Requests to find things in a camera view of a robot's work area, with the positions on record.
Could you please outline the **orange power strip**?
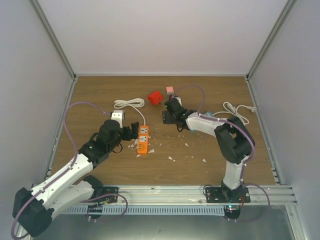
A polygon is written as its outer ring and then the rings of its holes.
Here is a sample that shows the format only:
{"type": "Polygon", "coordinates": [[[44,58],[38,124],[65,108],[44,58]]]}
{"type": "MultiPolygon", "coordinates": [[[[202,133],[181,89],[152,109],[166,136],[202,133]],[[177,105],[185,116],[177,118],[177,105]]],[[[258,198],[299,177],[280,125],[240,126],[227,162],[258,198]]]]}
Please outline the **orange power strip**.
{"type": "Polygon", "coordinates": [[[138,132],[137,153],[139,155],[148,153],[149,127],[141,125],[138,132]]]}

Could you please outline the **pink charger plug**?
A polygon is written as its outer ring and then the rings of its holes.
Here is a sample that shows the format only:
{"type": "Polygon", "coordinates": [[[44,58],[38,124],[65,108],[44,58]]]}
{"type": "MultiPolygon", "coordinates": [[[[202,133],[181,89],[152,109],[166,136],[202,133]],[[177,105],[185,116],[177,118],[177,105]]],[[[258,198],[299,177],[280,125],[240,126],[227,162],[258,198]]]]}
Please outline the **pink charger plug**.
{"type": "Polygon", "coordinates": [[[174,88],[172,86],[167,86],[165,89],[166,89],[166,94],[167,95],[173,95],[174,94],[174,88]]]}

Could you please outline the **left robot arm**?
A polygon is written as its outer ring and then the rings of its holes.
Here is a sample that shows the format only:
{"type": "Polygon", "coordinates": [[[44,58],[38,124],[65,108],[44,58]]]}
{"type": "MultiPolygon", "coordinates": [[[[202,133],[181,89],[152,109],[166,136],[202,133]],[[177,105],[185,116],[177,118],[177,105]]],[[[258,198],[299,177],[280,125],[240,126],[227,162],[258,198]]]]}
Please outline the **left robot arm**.
{"type": "Polygon", "coordinates": [[[31,189],[21,188],[14,197],[11,237],[41,235],[63,211],[80,202],[98,202],[103,184],[86,174],[108,159],[122,141],[138,138],[139,123],[123,126],[121,118],[106,120],[75,156],[59,171],[31,189]]]}

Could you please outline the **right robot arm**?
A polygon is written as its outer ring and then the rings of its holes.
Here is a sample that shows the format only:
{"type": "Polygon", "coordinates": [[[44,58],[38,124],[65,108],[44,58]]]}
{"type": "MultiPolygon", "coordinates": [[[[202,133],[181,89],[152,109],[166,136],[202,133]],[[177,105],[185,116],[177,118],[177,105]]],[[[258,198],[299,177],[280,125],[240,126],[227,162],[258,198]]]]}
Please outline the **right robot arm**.
{"type": "Polygon", "coordinates": [[[216,118],[188,110],[173,97],[164,103],[164,124],[175,124],[177,130],[198,131],[216,138],[226,160],[225,175],[218,194],[228,203],[245,195],[244,167],[255,154],[255,141],[241,120],[236,117],[216,118]]]}

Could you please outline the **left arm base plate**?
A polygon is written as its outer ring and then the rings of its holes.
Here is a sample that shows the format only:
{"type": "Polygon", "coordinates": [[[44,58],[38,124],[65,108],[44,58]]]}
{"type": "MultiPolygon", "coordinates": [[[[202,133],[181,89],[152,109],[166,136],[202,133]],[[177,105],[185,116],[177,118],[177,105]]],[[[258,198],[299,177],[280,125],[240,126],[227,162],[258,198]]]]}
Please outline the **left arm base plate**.
{"type": "Polygon", "coordinates": [[[97,190],[92,198],[98,198],[104,195],[108,195],[105,197],[101,197],[97,200],[99,204],[112,204],[116,203],[118,201],[118,197],[116,195],[111,194],[118,194],[119,193],[119,187],[117,186],[104,186],[97,190]]]}

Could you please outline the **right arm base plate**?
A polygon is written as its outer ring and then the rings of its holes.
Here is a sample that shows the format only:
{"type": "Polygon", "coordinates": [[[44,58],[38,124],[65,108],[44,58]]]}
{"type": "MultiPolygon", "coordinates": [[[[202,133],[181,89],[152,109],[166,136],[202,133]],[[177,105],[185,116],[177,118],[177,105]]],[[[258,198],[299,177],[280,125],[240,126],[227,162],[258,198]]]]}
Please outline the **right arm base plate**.
{"type": "Polygon", "coordinates": [[[202,193],[204,194],[207,203],[241,204],[251,202],[248,188],[243,188],[241,185],[234,190],[230,190],[224,185],[205,185],[202,189],[202,193]]]}

